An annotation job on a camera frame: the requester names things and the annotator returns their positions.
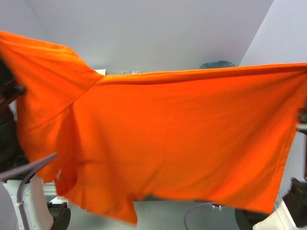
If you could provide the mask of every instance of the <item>floor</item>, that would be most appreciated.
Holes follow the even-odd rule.
[[[71,222],[68,230],[185,230],[183,217],[197,202],[144,201],[135,202],[138,215],[136,227],[98,216],[70,206]],[[188,216],[189,230],[239,230],[234,209],[222,211],[200,207]]]

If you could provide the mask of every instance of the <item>garment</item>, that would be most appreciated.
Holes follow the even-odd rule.
[[[6,32],[26,94],[18,138],[38,172],[92,213],[136,223],[147,195],[270,213],[304,105],[307,64],[103,76],[70,48]]]

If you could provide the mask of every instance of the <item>ceiling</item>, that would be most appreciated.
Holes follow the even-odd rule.
[[[238,65],[273,0],[0,0],[0,30],[64,44],[94,69]]]

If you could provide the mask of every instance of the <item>orange t-shirt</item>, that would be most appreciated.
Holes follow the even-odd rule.
[[[270,213],[304,105],[307,64],[103,76],[70,48],[0,32],[25,96],[18,137],[80,207],[135,223],[147,195]]]

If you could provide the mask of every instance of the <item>cable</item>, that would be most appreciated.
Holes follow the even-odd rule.
[[[33,176],[38,170],[40,170],[41,168],[43,168],[45,165],[47,165],[50,161],[52,161],[54,158],[57,157],[57,153],[53,153],[39,161],[35,161],[33,163],[27,164],[27,165],[23,165],[21,167],[0,173],[0,180],[8,180],[14,176],[17,176],[19,174],[22,174],[24,172],[27,172],[30,170],[30,172],[27,174],[26,177],[23,178],[23,180],[21,181],[18,189],[17,189],[17,204],[19,205],[19,211],[20,211],[20,216],[22,218],[23,221],[23,225],[24,225],[24,230],[30,230],[29,227],[29,222],[27,220],[27,216],[25,213],[25,209],[24,209],[24,202],[23,202],[23,190],[24,190],[24,185],[27,182],[27,180],[29,180],[29,178],[31,176]]]
[[[186,228],[186,230],[189,230],[189,227],[188,227],[188,224],[187,224],[187,218],[188,218],[188,215],[191,211],[193,211],[194,209],[198,208],[198,207],[203,207],[203,206],[209,206],[209,205],[213,205],[214,206],[217,206],[217,207],[220,207],[221,208],[224,208],[225,206],[219,206],[219,205],[216,205],[215,203],[203,203],[203,204],[199,204],[199,205],[195,205],[193,207],[191,207],[184,215],[184,218],[183,218],[183,223],[184,223],[184,227]]]

